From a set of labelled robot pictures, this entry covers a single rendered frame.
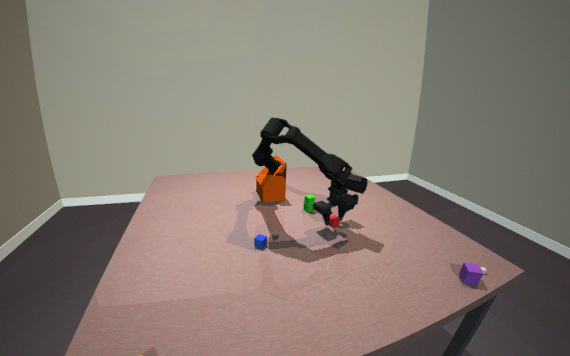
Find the purple cube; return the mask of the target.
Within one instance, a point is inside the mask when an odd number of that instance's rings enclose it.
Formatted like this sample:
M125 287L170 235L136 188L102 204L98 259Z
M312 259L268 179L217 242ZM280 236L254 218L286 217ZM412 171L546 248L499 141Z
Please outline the purple cube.
M459 275L463 284L478 285L483 273L478 264L465 262L463 263Z

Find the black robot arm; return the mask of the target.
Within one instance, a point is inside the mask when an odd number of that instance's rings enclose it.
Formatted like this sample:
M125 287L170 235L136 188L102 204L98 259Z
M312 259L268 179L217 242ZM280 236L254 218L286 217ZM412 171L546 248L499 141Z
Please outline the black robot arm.
M288 128L289 131L285 135L279 135L284 127ZM329 154L324 151L286 120L271 117L260 132L260 137L262 137L261 142L253 152L252 157L256 165L265 166L272 174L282 163L271 156L273 152L273 149L270 147L271 143L290 143L318 164L320 171L328 179L332 180L331 187L336 189L346 188L347 190L364 194L367 187L367 179L365 177L353 175L351 172L352 167L349 163L335 154ZM345 170L343 171L344 167ZM339 192L334 200L334 204L338 205L339 203L345 211L353 209L358 204L358 196L356 194L348 195L346 193L347 190L345 190L344 194Z

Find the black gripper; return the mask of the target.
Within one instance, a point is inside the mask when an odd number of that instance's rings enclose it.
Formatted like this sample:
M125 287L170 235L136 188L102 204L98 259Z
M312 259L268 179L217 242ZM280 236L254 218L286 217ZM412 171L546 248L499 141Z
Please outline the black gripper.
M344 218L345 214L347 211L344 210L344 208L339 205L335 205L334 204L334 200L336 198L336 195L341 192L341 194L345 193L346 188L344 189L336 189L333 187L329 187L328 190L330 191L330 195L327 198L327 200L329 201L329 203L325 203L324 201L320 201L320 202L316 202L313 204L313 210L315 210L316 212L320 213L323 217L323 220L325 222L325 225L328 226L329 224L329 218L330 218L330 214L332 214L333 212L330 211L331 208L333 207L337 207L338 206L338 216L340 218L340 221L342 221L342 219Z

